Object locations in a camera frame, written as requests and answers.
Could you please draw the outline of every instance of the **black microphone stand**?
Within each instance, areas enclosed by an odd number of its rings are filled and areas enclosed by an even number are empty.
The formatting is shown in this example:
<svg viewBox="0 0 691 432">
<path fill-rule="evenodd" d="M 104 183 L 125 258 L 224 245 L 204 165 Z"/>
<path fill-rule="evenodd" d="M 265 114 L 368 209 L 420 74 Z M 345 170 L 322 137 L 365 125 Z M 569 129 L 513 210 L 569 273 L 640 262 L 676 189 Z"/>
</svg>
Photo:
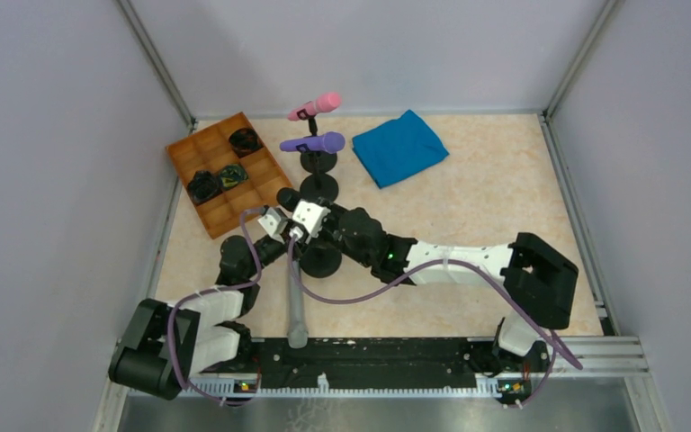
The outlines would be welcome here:
<svg viewBox="0 0 691 432">
<path fill-rule="evenodd" d="M 319 131 L 316 114 L 308 115 L 305 110 L 300 110 L 298 117 L 309 122 L 310 136 L 316 137 Z M 301 196 L 304 200 L 314 202 L 322 197 L 334 201 L 337 198 L 340 192 L 337 180 L 332 175 L 325 174 L 334 168 L 336 163 L 337 153 L 310 151 L 307 148 L 301 150 L 301 166 L 311 173 L 301 183 Z"/>
<path fill-rule="evenodd" d="M 316 137 L 319 128 L 317 127 L 316 114 L 308 115 L 305 110 L 298 111 L 298 118 L 309 122 L 310 136 Z M 301 183 L 301 198 L 306 201 L 315 202 L 322 197 L 330 201 L 337 198 L 340 188 L 337 180 L 332 175 L 325 174 L 335 167 L 337 163 L 337 153 L 327 153 L 326 151 L 310 151 L 307 148 L 301 149 L 301 166 L 311 175 L 303 179 Z M 343 254 L 327 245 L 318 238 L 313 238 L 299 260 L 301 270 L 311 277 L 328 277 L 334 274 L 343 262 Z"/>
</svg>

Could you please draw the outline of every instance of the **beige speckled tabletop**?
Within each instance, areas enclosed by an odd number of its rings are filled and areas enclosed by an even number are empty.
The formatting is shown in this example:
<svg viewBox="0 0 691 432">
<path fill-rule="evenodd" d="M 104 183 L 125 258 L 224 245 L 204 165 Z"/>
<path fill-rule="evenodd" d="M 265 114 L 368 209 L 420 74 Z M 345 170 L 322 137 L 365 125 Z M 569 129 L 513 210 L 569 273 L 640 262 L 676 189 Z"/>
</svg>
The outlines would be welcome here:
<svg viewBox="0 0 691 432">
<path fill-rule="evenodd" d="M 330 174 L 340 184 L 337 203 L 364 207 L 383 228 L 429 243 L 489 246 L 508 243 L 518 231 L 542 237 L 579 265 L 579 283 L 570 327 L 565 335 L 602 335 L 588 281 L 552 163 L 535 115 L 423 116 L 450 156 L 409 179 L 378 189 L 350 149 L 350 139 L 389 117 L 318 119 L 319 133 L 338 131 L 348 140 Z M 303 121 L 250 119 L 293 185 L 308 174 L 297 153 L 278 143 L 308 134 Z M 201 127 L 210 125 L 201 122 Z M 248 224 L 254 239 L 263 236 Z M 156 297 L 176 300 L 204 289 L 216 279 L 220 244 L 239 229 L 211 240 L 182 191 L 175 211 Z M 256 306 L 238 321 L 254 337 L 284 337 L 287 329 L 286 266 L 280 259 L 264 270 Z M 367 269 L 344 257 L 327 279 L 303 276 L 304 283 L 329 298 L 352 298 L 381 283 Z M 367 302 L 328 305 L 305 299 L 312 337 L 460 337 L 493 336 L 507 304 L 490 288 L 450 284 L 401 285 Z"/>
</svg>

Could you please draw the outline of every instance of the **orange compartment tray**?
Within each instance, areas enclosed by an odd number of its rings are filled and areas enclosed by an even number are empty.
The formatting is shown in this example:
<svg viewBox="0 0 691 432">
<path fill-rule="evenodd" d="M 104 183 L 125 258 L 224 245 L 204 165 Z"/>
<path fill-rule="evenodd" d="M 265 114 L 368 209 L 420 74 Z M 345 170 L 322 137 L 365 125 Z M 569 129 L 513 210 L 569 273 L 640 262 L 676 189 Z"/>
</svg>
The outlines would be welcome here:
<svg viewBox="0 0 691 432">
<path fill-rule="evenodd" d="M 194 173 L 203 169 L 215 174 L 227 165 L 240 164 L 247 172 L 249 178 L 242 184 L 194 206 L 211 239 L 238 227 L 242 211 L 264 204 L 276 205 L 276 193 L 283 187 L 292 187 L 260 136 L 261 149 L 237 156 L 229 136 L 242 128 L 253 129 L 253 125 L 240 112 L 166 147 L 184 189 Z"/>
</svg>

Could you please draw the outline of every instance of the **folded blue towel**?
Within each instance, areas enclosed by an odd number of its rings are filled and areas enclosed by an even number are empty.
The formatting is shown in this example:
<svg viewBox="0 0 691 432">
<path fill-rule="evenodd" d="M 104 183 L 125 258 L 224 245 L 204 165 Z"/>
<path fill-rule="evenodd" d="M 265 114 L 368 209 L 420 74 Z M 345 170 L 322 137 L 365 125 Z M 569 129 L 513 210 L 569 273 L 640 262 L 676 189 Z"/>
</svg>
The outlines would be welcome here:
<svg viewBox="0 0 691 432">
<path fill-rule="evenodd" d="M 435 132 L 411 110 L 356 135 L 354 153 L 381 189 L 449 156 Z"/>
</svg>

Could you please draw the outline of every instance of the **pink microphone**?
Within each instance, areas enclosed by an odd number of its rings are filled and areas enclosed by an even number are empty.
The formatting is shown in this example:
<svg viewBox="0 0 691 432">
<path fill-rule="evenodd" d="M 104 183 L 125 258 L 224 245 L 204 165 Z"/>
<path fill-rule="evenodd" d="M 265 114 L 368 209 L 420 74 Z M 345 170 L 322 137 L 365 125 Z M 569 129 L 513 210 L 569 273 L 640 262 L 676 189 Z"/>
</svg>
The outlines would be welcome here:
<svg viewBox="0 0 691 432">
<path fill-rule="evenodd" d="M 340 94 L 336 92 L 324 93 L 311 102 L 306 102 L 302 106 L 295 108 L 287 114 L 287 120 L 296 122 L 306 120 L 319 113 L 329 113 L 340 106 Z"/>
</svg>

